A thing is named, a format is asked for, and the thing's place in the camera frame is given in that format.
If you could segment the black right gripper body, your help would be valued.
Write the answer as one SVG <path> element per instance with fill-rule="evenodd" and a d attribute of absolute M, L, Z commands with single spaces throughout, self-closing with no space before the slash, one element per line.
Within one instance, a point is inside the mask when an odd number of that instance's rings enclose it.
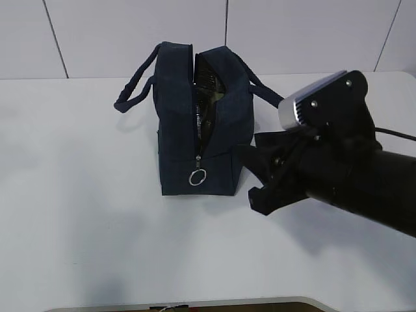
<path fill-rule="evenodd" d="M 380 149 L 375 128 L 365 132 L 331 127 L 292 130 L 304 131 L 308 145 L 285 153 L 279 176 L 248 192 L 251 209 L 262 215 L 313 196 L 333 203 L 354 167 Z"/>

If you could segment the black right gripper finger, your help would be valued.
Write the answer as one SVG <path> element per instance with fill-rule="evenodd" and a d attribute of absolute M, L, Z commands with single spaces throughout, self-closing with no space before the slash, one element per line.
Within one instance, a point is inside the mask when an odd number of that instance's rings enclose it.
<path fill-rule="evenodd" d="M 260 182 L 271 182 L 279 176 L 281 159 L 285 152 L 282 145 L 236 147 L 236 154 L 242 165 Z"/>
<path fill-rule="evenodd" d="M 302 130 L 256 133 L 254 138 L 253 150 L 256 153 L 292 153 L 309 143 Z"/>

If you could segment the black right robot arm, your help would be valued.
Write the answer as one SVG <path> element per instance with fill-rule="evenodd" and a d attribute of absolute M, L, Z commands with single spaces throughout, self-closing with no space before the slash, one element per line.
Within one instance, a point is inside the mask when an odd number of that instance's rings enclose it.
<path fill-rule="evenodd" d="M 270 215 L 308 198 L 415 236 L 415 158 L 384 151 L 373 138 L 334 138 L 305 127 L 258 133 L 235 152 L 261 182 L 252 210 Z"/>

